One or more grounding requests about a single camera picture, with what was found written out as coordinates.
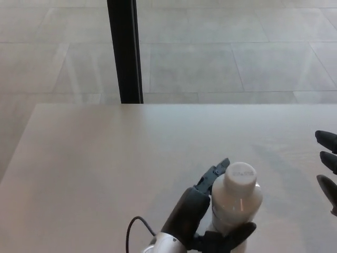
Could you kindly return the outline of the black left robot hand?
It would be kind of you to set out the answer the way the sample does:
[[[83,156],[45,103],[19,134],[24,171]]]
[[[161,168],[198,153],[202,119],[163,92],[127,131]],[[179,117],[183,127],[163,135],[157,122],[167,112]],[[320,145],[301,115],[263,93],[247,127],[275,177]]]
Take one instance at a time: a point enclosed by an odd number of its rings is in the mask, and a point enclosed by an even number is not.
[[[202,236],[196,234],[209,208],[210,197],[215,196],[211,187],[219,176],[225,174],[229,165],[229,159],[224,159],[209,168],[196,185],[185,190],[155,237],[153,252],[231,252],[255,231],[256,224],[247,221],[226,236],[213,231],[206,231]]]

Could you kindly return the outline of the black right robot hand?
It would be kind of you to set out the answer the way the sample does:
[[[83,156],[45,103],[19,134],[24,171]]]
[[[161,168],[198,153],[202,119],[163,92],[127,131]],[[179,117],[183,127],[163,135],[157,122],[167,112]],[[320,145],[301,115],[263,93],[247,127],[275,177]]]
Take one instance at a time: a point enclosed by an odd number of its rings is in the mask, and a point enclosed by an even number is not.
[[[330,150],[331,153],[321,151],[321,162],[336,175],[336,134],[328,131],[317,130],[315,132],[317,142]],[[331,214],[336,216],[336,183],[322,174],[316,176],[319,186],[332,205]]]

